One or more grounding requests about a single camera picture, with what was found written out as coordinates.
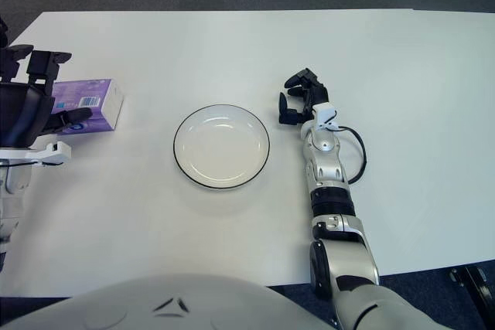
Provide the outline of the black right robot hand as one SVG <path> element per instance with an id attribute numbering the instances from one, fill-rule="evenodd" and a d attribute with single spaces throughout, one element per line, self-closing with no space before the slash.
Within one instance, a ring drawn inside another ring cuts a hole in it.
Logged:
<path id="1" fill-rule="evenodd" d="M 302 99 L 303 108 L 301 112 L 288 108 L 286 96 L 280 93 L 278 102 L 280 124 L 304 124 L 314 118 L 312 109 L 315 105 L 329 102 L 327 89 L 317 80 L 317 75 L 308 68 L 287 79 L 284 88 L 289 96 Z"/>

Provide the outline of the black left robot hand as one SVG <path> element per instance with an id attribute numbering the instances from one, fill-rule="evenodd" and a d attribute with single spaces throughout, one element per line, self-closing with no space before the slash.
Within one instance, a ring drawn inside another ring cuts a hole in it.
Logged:
<path id="1" fill-rule="evenodd" d="M 1 146 L 28 148 L 43 135 L 59 133 L 92 116 L 88 107 L 53 113 L 53 85 L 71 53 L 1 48 Z"/>

